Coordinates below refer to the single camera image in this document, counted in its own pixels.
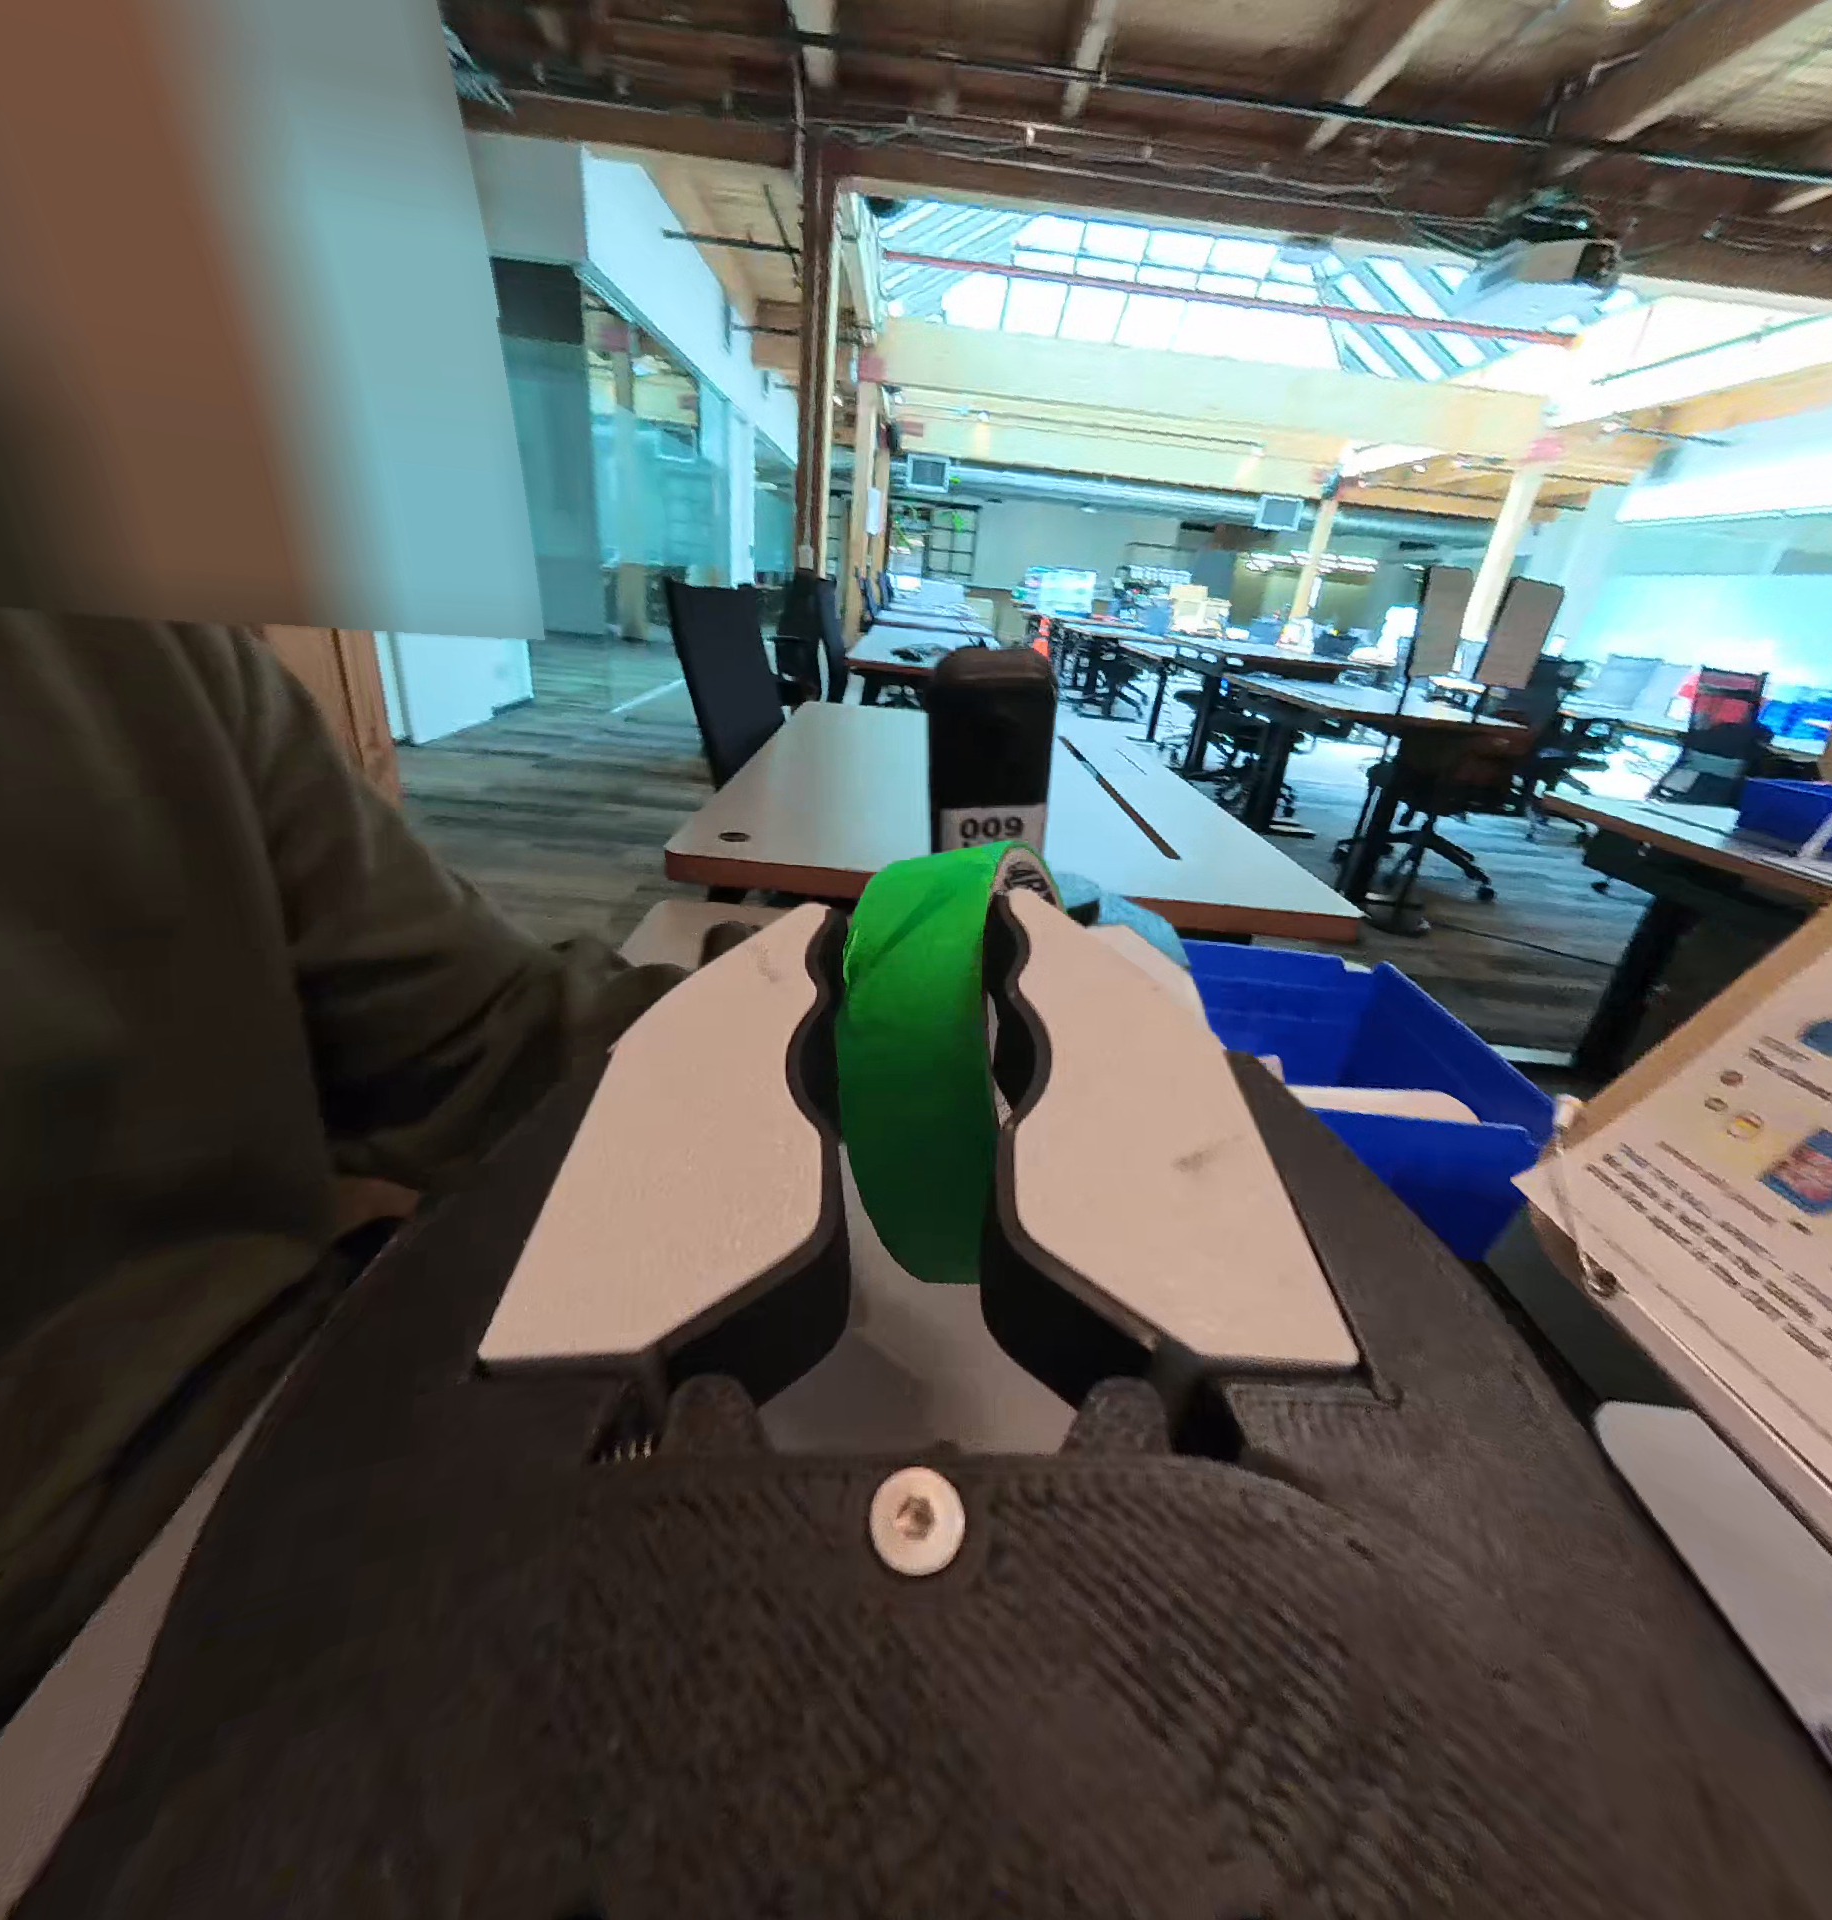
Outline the green tape roll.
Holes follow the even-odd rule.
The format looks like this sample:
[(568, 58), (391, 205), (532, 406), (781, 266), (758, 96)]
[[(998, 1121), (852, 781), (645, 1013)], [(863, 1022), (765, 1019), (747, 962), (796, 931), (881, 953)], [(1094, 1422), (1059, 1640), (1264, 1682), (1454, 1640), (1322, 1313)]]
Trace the green tape roll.
[(985, 939), (991, 905), (1062, 906), (1019, 826), (893, 861), (855, 899), (839, 953), (839, 1131), (884, 1252), (922, 1284), (979, 1284), (998, 1117)]

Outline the grey divider panel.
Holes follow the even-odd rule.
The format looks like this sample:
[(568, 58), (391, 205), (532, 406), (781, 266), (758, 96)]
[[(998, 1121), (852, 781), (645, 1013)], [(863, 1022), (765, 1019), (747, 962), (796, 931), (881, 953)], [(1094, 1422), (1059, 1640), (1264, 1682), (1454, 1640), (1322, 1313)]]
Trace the grey divider panel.
[(1513, 576), (1496, 604), (1474, 681), (1486, 691), (1527, 688), (1565, 603), (1565, 587)]
[(1423, 568), (1405, 659), (1410, 684), (1432, 681), (1454, 670), (1471, 589), (1474, 573), (1465, 566), (1432, 564)]

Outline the black high-back chair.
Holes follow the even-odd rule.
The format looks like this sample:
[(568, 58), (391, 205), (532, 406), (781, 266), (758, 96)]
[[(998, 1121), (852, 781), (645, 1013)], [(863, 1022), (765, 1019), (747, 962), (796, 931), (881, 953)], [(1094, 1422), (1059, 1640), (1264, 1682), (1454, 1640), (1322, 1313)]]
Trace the black high-back chair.
[(661, 583), (678, 662), (715, 789), (727, 787), (784, 729), (751, 586)]

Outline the black red mesh chair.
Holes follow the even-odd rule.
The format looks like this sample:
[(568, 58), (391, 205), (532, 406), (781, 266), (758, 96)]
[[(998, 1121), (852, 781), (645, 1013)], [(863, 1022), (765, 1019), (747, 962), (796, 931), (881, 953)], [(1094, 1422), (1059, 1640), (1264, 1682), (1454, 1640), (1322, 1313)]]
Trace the black red mesh chair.
[(1735, 808), (1764, 760), (1767, 674), (1703, 667), (1677, 754), (1647, 796), (1655, 804)]

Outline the dark wooden column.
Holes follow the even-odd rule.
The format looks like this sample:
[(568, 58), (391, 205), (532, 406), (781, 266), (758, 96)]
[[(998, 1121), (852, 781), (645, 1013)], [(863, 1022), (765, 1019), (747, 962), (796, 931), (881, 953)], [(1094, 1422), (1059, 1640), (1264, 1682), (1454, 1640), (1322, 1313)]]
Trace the dark wooden column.
[(800, 447), (792, 496), (792, 566), (820, 579), (827, 558), (827, 504), (839, 336), (839, 179), (832, 143), (804, 142), (802, 299), (800, 299)]

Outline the person's left forearm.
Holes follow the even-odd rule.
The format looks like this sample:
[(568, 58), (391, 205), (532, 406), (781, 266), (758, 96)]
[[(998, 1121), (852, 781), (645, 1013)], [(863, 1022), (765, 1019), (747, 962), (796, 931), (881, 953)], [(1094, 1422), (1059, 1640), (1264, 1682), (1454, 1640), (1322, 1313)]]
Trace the person's left forearm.
[(457, 1187), (688, 978), (599, 942), (519, 941), (505, 969), (477, 979), (444, 962), (345, 1003), (320, 1030), (335, 1171), (421, 1193)]

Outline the blue plastic bin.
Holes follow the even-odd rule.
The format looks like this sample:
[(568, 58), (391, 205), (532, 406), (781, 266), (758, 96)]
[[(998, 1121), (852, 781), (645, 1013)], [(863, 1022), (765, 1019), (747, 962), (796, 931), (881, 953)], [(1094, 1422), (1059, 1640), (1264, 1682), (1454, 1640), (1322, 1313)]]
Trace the blue plastic bin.
[(1437, 1088), (1482, 1122), (1324, 1114), (1324, 1126), (1448, 1252), (1482, 1261), (1523, 1209), (1553, 1099), (1401, 970), (1332, 953), (1186, 941), (1219, 1041), (1286, 1084)]

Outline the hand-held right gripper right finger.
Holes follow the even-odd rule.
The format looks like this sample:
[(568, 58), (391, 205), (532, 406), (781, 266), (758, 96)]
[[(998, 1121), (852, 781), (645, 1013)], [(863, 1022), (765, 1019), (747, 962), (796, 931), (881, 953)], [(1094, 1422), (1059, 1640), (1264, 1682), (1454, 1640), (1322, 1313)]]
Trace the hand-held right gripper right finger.
[(1000, 1117), (979, 1303), (1077, 1408), (1110, 1379), (1168, 1419), (1229, 1383), (1332, 1386), (1360, 1342), (1189, 973), (1036, 894), (991, 902)]

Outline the white stand base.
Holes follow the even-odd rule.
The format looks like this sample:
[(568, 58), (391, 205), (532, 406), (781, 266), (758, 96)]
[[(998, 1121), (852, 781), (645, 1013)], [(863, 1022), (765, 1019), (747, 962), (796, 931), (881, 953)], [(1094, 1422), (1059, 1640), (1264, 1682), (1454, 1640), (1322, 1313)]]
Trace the white stand base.
[(1604, 1402), (1594, 1429), (1832, 1772), (1832, 1553), (1697, 1413)]

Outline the white-top table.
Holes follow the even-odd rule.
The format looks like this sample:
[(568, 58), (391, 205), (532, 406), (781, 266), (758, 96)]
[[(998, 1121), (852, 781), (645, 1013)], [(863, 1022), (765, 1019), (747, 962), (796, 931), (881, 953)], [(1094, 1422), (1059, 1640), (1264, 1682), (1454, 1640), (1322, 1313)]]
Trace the white-top table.
[[(664, 845), (674, 882), (855, 899), (926, 854), (928, 729), (889, 707), (804, 707)], [(1350, 946), (1360, 909), (1239, 826), (1132, 729), (1062, 711), (1047, 861), (1186, 937)]]

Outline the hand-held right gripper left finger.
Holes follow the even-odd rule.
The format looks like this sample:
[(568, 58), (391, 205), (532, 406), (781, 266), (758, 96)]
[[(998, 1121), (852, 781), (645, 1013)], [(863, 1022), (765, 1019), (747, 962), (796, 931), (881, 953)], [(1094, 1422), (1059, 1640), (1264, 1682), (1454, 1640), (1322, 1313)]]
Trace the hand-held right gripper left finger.
[(802, 905), (612, 1045), (477, 1344), (492, 1379), (624, 1379), (766, 1404), (850, 1311), (835, 1015), (846, 923)]

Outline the small blue bin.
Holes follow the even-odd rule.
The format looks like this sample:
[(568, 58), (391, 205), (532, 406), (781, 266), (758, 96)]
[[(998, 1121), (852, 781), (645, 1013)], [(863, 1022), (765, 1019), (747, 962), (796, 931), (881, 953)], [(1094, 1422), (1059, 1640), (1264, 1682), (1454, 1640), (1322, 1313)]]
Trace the small blue bin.
[(1735, 833), (1764, 843), (1791, 854), (1800, 854), (1817, 843), (1814, 857), (1832, 860), (1832, 783), (1828, 781), (1770, 781), (1745, 783), (1737, 802)]

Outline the printed instruction sheet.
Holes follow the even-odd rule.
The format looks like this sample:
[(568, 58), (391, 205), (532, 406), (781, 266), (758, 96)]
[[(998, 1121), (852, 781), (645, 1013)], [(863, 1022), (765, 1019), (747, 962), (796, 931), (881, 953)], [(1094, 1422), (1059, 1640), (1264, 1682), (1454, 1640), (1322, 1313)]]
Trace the printed instruction sheet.
[(1520, 1176), (1672, 1349), (1832, 1495), (1832, 905)]

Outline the ceiling projector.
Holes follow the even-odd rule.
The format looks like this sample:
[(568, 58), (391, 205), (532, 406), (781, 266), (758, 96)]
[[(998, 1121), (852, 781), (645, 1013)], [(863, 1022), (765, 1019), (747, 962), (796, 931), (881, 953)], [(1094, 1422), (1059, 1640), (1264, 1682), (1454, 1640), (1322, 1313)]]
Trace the ceiling projector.
[(1622, 247), (1600, 235), (1517, 241), (1482, 254), (1457, 283), (1451, 316), (1486, 326), (1551, 331), (1600, 311), (1622, 276)]

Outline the long wooden-top table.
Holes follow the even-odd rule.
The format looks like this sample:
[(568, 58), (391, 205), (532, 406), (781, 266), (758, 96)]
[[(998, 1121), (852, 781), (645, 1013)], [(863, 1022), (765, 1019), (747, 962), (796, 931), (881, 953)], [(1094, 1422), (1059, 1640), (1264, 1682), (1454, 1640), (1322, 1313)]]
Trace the long wooden-top table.
[(1407, 693), (1339, 688), (1280, 674), (1239, 674), (1232, 691), (1239, 707), (1264, 722), (1264, 744), (1236, 812), (1239, 823), (1257, 833), (1269, 833), (1274, 823), (1291, 747), (1307, 732), (1328, 724), (1364, 729), (1395, 746), (1395, 774), (1371, 797), (1336, 868), (1335, 891), (1351, 906), (1362, 906), (1371, 895), (1405, 783), (1454, 774), (1474, 756), (1520, 760), (1534, 751), (1534, 734), (1521, 724)]

